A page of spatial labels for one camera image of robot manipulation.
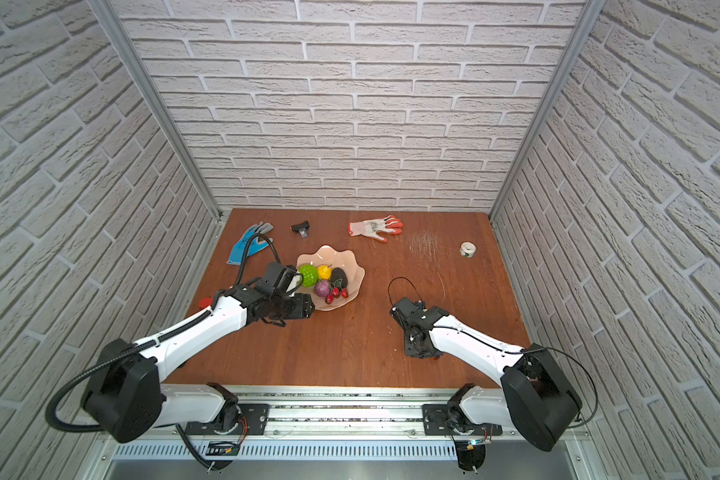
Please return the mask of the green bumpy fake fruit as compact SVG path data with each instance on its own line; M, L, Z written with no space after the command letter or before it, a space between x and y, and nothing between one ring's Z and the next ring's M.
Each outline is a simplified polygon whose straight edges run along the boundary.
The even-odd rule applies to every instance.
M301 280L302 280L301 285L305 288L314 287L320 280L318 268L315 267L314 265L311 265L311 264L301 265L298 268L298 272L301 275Z

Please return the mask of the purple fake passion fruit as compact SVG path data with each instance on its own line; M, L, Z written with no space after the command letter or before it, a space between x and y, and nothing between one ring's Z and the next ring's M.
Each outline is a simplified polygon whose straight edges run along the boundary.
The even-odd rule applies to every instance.
M314 286L313 293L319 298L325 299L332 294L333 286L328 280L321 279Z

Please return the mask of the yellow fake lemon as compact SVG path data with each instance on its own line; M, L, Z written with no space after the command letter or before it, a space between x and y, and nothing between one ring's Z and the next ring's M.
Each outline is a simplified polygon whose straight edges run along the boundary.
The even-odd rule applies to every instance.
M332 267L330 265L320 265L317 268L318 277L320 280L329 280L332 275Z

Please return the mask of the dark fake avocado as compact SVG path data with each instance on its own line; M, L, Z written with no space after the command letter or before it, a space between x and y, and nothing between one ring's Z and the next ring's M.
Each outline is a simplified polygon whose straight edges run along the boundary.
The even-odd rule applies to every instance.
M336 267L331 271L329 282L333 288L338 288L340 291L348 288L348 277L342 268Z

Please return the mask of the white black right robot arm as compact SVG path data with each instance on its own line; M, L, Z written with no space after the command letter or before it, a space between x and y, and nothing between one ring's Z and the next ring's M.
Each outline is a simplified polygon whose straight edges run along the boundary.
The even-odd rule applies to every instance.
M390 315L403 329L412 358L448 354L477 369L502 390L500 397L475 384L462 386L444 407L449 434L496 433L511 426L539 450L552 450L581 412L582 400L550 349L511 345L460 322L449 312L403 298Z

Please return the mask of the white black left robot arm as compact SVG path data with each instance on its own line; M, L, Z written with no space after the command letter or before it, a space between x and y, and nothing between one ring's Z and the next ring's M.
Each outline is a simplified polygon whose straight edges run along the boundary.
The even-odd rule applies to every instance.
M300 292L301 276L272 262L263 277L218 291L200 312L133 344L116 340L99 360L103 368L88 380L82 409L120 443L152 428L206 424L228 433L241 422L238 398L218 383L168 385L166 379L217 340L257 321L283 326L315 310Z

